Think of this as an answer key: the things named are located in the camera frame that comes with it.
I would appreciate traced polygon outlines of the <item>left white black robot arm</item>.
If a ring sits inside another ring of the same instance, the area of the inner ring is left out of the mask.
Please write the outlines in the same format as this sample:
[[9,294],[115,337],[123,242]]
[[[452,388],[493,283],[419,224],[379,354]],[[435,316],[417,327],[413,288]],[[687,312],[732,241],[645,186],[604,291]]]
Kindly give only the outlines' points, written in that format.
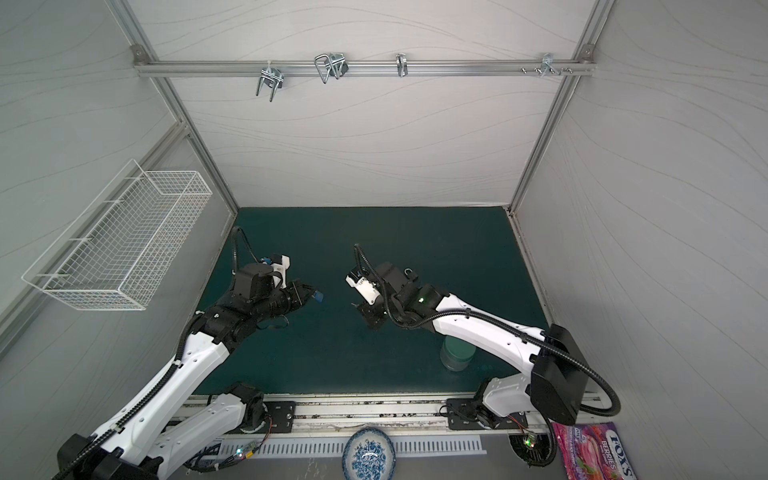
[[193,314],[168,363],[118,413],[88,435],[72,435],[59,449],[58,479],[167,479],[220,435],[257,429],[268,414],[262,393],[237,383],[203,411],[170,423],[197,387],[253,333],[285,319],[321,293],[288,281],[285,255],[232,257],[228,289]]

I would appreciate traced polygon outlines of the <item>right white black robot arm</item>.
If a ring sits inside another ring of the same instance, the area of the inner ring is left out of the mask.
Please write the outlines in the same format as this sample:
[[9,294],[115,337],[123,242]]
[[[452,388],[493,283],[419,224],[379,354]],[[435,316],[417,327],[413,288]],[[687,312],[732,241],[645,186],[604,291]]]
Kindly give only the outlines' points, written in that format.
[[369,327],[392,322],[405,330],[424,329],[473,345],[505,361],[515,374],[481,384],[461,412],[468,422],[497,427],[512,414],[537,412],[543,419],[574,425],[579,413],[614,417],[621,400],[594,370],[563,326],[526,326],[474,307],[457,295],[421,284],[410,269],[390,263],[373,266],[361,245],[346,282],[363,301],[357,309]]

